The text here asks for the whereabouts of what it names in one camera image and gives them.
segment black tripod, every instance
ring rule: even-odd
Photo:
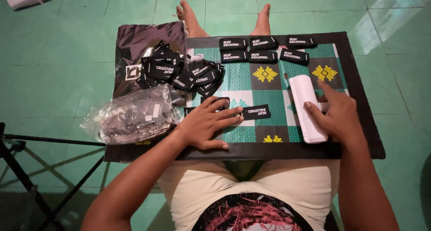
[[[46,219],[43,223],[39,225],[37,231],[42,231],[46,226],[51,223],[57,231],[63,231],[63,225],[57,220],[56,215],[60,210],[66,205],[66,203],[72,198],[72,196],[81,188],[84,182],[92,175],[92,173],[99,167],[103,162],[104,156],[102,156],[96,164],[84,175],[84,177],[76,184],[76,186],[67,194],[67,196],[60,202],[60,204],[54,209],[48,206],[46,201],[43,199],[42,195],[37,191],[37,185],[33,184],[29,176],[24,172],[22,167],[19,165],[15,157],[12,155],[13,151],[22,151],[25,149],[25,140],[29,141],[40,141],[40,142],[59,142],[59,143],[69,143],[69,144],[79,144],[79,145],[90,145],[90,146],[101,146],[105,147],[106,144],[100,142],[86,142],[86,141],[74,141],[74,140],[64,140],[46,137],[34,137],[34,136],[24,136],[24,135],[13,135],[4,134],[4,129],[6,125],[0,122],[0,158],[3,158],[10,169],[15,173],[19,181],[24,185],[25,189],[34,196],[35,203],[39,206],[40,210],[45,214]],[[12,146],[7,148],[3,140],[14,140]],[[20,231],[26,231],[28,229],[28,222],[24,221],[20,228]]]

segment green tiled floor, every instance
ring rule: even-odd
[[[212,36],[249,34],[268,2],[273,34],[346,31],[387,153],[374,164],[400,227],[431,229],[431,0],[188,1]],[[178,4],[52,0],[14,12],[0,0],[0,121],[7,133],[90,140],[79,123],[112,94],[117,27],[176,20]],[[97,147],[27,146],[15,157],[51,206],[103,154]],[[91,201],[125,167],[103,163],[96,170],[59,214],[67,230],[79,229]],[[25,189],[3,160],[0,192],[10,197],[0,198],[2,206],[18,209],[25,200]],[[35,215],[32,225],[40,218]],[[133,216],[132,227],[175,229],[159,189]]]

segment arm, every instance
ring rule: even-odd
[[[89,207],[81,231],[132,230],[130,218],[184,148],[227,149],[226,142],[210,139],[219,129],[240,123],[244,119],[242,116],[231,116],[241,112],[242,107],[216,112],[229,102],[219,100],[211,104],[216,99],[216,96],[211,96],[196,107],[171,134],[115,177]]]
[[[319,80],[329,110],[322,114],[311,102],[305,102],[315,122],[329,135],[340,140],[338,201],[346,230],[399,230],[391,205],[374,169],[368,143],[356,112],[356,101],[338,93]]]

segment hand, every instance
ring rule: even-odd
[[[174,131],[180,132],[182,141],[186,146],[194,146],[199,149],[228,149],[229,146],[222,140],[211,140],[213,134],[225,127],[239,124],[244,117],[232,117],[242,112],[242,107],[226,109],[216,112],[224,105],[229,105],[228,100],[218,100],[217,96],[211,96],[200,106],[193,109],[175,128]]]
[[[322,80],[317,82],[328,100],[328,111],[322,114],[315,104],[305,102],[304,107],[321,129],[343,144],[364,141],[364,133],[356,111],[356,101],[346,94],[333,90]]]

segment forearm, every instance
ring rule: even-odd
[[[116,228],[117,224],[124,226],[122,222],[129,222],[165,169],[185,147],[181,136],[174,131],[132,162],[91,204],[82,230],[94,230],[94,225],[103,225],[105,230],[109,230]]]
[[[399,230],[364,137],[344,146],[338,193],[346,230]]]

